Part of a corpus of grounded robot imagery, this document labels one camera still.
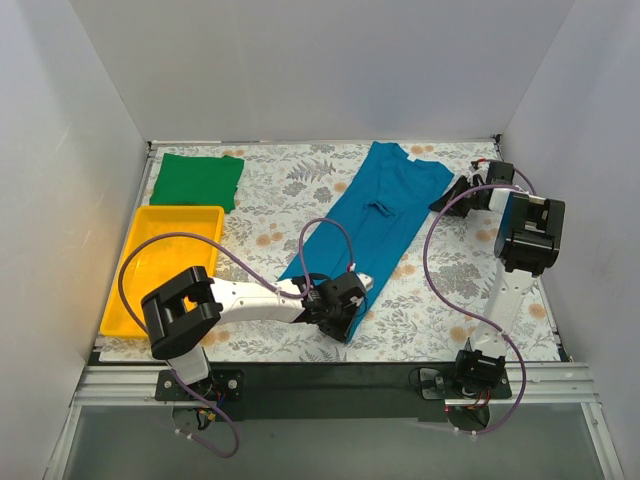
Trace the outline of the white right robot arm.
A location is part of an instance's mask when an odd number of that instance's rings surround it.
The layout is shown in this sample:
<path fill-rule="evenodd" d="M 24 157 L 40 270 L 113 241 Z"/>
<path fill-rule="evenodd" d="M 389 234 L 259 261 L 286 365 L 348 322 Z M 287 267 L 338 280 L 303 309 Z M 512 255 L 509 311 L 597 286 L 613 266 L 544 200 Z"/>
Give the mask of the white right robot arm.
<path fill-rule="evenodd" d="M 484 357 L 506 356 L 510 334 L 535 280 L 559 256 L 566 204 L 541 197 L 529 181 L 518 187 L 514 177 L 524 174 L 514 165 L 481 158 L 472 173 L 461 176 L 429 209 L 439 217 L 465 218 L 473 211 L 500 216 L 494 243 L 496 275 L 482 314 L 464 348 Z"/>

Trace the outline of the blue t shirt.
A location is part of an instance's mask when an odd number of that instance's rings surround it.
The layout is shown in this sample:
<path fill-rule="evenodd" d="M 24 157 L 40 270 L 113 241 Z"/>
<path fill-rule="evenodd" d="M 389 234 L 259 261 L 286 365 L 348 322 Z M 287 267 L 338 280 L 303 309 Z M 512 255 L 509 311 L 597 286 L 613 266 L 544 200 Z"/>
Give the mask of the blue t shirt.
<path fill-rule="evenodd" d="M 374 279 L 349 341 L 360 316 L 373 306 L 427 219 L 429 205 L 445 193 L 453 177 L 439 162 L 411 160 L 398 144 L 375 142 L 327 214 L 344 228 L 352 244 L 328 222 L 320 223 L 306 240 L 304 256 L 311 274 L 334 279 L 346 272 L 361 272 Z"/>

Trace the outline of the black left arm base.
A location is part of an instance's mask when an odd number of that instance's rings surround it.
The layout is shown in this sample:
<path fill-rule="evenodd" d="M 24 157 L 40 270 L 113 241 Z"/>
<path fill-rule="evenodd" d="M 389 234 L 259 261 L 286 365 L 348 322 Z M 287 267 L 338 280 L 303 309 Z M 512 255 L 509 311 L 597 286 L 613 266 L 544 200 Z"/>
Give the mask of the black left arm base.
<path fill-rule="evenodd" d="M 244 372 L 242 370 L 214 369 L 207 379 L 191 384 L 189 388 L 210 401 L 237 401 L 242 397 Z M 196 397 L 179 385 L 169 369 L 158 374 L 154 399 L 157 401 L 195 401 Z"/>

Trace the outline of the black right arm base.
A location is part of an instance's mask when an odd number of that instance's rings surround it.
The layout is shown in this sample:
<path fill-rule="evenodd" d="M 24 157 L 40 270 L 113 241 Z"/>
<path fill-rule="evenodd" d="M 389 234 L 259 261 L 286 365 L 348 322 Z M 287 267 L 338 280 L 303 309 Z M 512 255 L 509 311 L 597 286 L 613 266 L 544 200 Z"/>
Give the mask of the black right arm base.
<path fill-rule="evenodd" d="M 471 411 L 512 396 L 505 357 L 489 357 L 480 350 L 460 350 L 454 362 L 414 368 L 408 381 L 424 400 L 461 400 L 461 407 Z"/>

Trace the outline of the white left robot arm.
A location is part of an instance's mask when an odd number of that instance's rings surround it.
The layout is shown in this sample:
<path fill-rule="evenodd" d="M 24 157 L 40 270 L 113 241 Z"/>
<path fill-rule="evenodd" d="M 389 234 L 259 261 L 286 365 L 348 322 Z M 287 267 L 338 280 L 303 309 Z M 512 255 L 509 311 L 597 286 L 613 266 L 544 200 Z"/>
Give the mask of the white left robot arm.
<path fill-rule="evenodd" d="M 205 398 L 213 377 L 201 340 L 216 326 L 258 320 L 305 323 L 346 342 L 361 305 L 374 285 L 364 273 L 347 272 L 334 279 L 303 276 L 278 281 L 275 289 L 252 282 L 209 277 L 190 267 L 143 297 L 141 308 L 151 355 L 178 374 L 178 387 L 193 400 Z"/>

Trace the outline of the yellow plastic tray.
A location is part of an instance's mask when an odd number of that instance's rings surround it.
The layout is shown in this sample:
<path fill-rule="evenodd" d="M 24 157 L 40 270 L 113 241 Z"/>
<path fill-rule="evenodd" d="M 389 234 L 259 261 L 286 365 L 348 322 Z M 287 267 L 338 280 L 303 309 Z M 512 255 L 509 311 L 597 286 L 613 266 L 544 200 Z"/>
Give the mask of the yellow plastic tray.
<path fill-rule="evenodd" d="M 216 242 L 224 228 L 224 210 L 219 206 L 141 206 L 137 209 L 124 247 L 127 257 L 144 241 L 171 232 L 202 235 Z M 138 253 L 126 269 L 123 285 L 134 312 L 140 316 L 142 298 L 191 266 L 204 266 L 214 275 L 218 250 L 194 239 L 169 238 Z M 100 325 L 106 337 L 138 339 L 144 332 L 131 318 L 113 284 Z"/>

